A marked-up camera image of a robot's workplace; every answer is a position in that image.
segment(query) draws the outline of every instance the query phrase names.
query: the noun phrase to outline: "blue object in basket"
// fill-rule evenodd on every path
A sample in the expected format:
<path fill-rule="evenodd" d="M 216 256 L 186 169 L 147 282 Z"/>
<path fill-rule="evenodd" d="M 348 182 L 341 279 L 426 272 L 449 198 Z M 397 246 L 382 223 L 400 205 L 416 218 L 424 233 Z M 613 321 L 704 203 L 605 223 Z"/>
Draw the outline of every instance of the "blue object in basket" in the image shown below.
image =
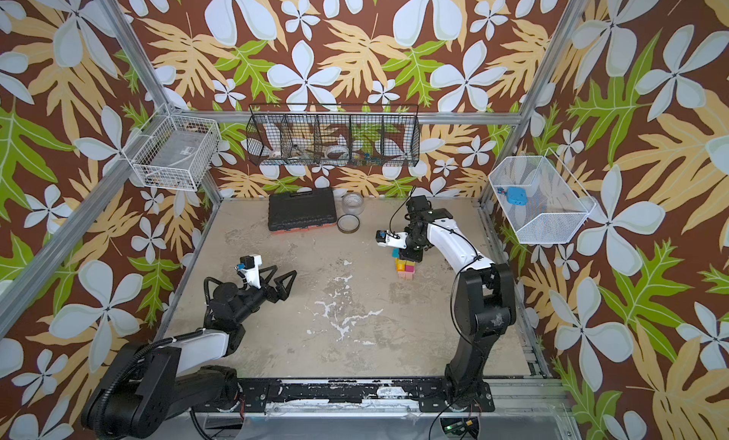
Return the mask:
<path fill-rule="evenodd" d="M 506 192 L 506 200 L 516 206 L 526 205 L 526 191 L 520 187 L 511 187 Z"/>

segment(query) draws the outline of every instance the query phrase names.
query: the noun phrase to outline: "white wire basket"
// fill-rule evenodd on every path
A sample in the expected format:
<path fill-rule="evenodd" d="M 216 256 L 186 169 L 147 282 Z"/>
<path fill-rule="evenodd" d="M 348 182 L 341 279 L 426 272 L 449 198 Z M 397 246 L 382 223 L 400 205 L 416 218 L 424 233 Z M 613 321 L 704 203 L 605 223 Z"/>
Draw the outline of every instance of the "white wire basket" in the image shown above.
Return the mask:
<path fill-rule="evenodd" d="M 546 156 L 510 156 L 489 175 L 499 204 L 521 244 L 567 244 L 597 206 L 559 157 L 560 174 Z M 585 196 L 578 198 L 566 181 L 571 176 Z M 525 205 L 514 205 L 505 192 L 518 187 L 526 193 Z"/>
<path fill-rule="evenodd" d="M 150 119 L 147 137 L 130 160 L 147 187 L 196 191 L 221 141 L 218 124 L 207 118 L 170 114 L 163 107 Z"/>

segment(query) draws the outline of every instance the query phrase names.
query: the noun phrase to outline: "floral wallpaper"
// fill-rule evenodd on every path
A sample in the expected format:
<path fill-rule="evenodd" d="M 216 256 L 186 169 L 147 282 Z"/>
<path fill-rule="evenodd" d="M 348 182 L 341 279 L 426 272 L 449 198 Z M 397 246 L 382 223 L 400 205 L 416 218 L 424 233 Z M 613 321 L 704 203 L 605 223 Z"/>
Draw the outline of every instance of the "floral wallpaper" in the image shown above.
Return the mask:
<path fill-rule="evenodd" d="M 516 112 L 567 0 L 119 0 L 183 109 Z M 509 127 L 424 126 L 414 167 L 255 166 L 221 125 L 224 197 L 331 186 L 365 196 L 477 197 Z M 367 144 L 377 133 L 353 135 Z M 338 135 L 333 135 L 336 144 Z"/>
<path fill-rule="evenodd" d="M 507 112 L 567 0 L 119 2 L 178 107 L 383 100 Z"/>
<path fill-rule="evenodd" d="M 517 149 L 598 200 L 568 244 L 496 212 L 583 438 L 729 437 L 727 26 L 729 0 L 591 0 Z"/>
<path fill-rule="evenodd" d="M 0 0 L 0 296 L 151 113 L 93 0 Z M 0 340 L 0 437 L 78 438 L 115 353 L 147 341 L 208 217 L 131 179 Z"/>

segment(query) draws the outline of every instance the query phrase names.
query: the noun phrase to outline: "metal base plate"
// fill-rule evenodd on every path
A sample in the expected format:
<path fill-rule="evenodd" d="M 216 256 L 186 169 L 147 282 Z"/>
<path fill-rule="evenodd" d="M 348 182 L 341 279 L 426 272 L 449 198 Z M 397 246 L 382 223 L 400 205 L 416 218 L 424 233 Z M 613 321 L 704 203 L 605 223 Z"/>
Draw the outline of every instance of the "metal base plate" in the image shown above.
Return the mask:
<path fill-rule="evenodd" d="M 442 377 L 410 379 L 238 379 L 243 401 L 243 412 L 265 413 L 279 404 L 299 402 L 312 407 L 340 407 L 342 404 L 382 406 L 398 404 L 423 413 L 442 412 L 448 406 Z M 480 411 L 495 410 L 488 384 L 483 383 L 480 396 L 475 399 Z M 458 407 L 447 412 L 460 412 Z"/>

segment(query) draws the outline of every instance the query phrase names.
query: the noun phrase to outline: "black wire basket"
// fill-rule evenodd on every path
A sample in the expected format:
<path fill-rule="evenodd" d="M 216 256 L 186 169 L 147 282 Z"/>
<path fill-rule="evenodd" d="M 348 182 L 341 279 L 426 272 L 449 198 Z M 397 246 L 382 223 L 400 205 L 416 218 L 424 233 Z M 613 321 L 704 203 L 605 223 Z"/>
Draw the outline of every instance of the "black wire basket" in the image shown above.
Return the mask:
<path fill-rule="evenodd" d="M 331 111 L 326 107 L 336 107 Z M 306 104 L 291 112 L 250 105 L 246 147 L 260 164 L 415 166 L 420 157 L 418 107 Z"/>

